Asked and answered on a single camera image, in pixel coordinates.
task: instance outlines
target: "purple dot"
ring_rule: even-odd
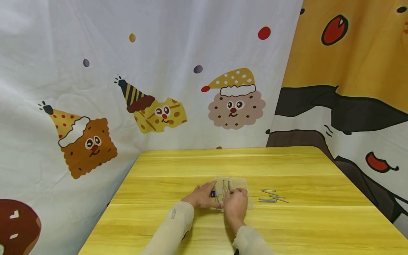
[[[201,73],[203,71],[203,67],[198,65],[196,67],[194,67],[194,72],[195,73]]]
[[[89,67],[89,60],[84,58],[84,67]]]

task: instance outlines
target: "beige sleeve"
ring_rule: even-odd
[[[239,255],[273,255],[264,239],[250,226],[242,226],[234,240],[233,246],[239,250]]]
[[[175,204],[143,250],[142,255],[175,254],[184,235],[191,229],[193,218],[192,205],[186,202]]]

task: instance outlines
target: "wood grain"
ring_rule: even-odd
[[[80,254],[140,254],[173,204],[216,176],[246,178],[246,223],[277,255],[408,254],[403,235],[309,146],[142,153]],[[262,188],[289,203],[258,203]],[[177,254],[233,254],[233,238],[222,213],[196,211]]]

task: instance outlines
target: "fabric backdrop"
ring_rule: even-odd
[[[139,153],[265,147],[302,0],[0,5],[0,254],[64,255]]]
[[[408,1],[305,0],[267,146],[320,148],[408,237]]]

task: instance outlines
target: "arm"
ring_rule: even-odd
[[[246,189],[237,188],[227,193],[224,212],[236,235],[233,246],[239,250],[240,255],[273,255],[273,251],[256,230],[245,225],[244,218],[247,206]]]
[[[194,191],[176,203],[167,213],[164,222],[157,229],[142,255],[175,254],[184,235],[191,229],[195,208],[221,208],[221,203],[210,199],[215,181],[197,186]]]
[[[191,229],[194,208],[186,202],[178,202],[168,212],[142,255],[174,254],[184,235]]]
[[[239,255],[273,255],[264,239],[250,226],[242,226],[234,240],[233,246],[239,250]]]

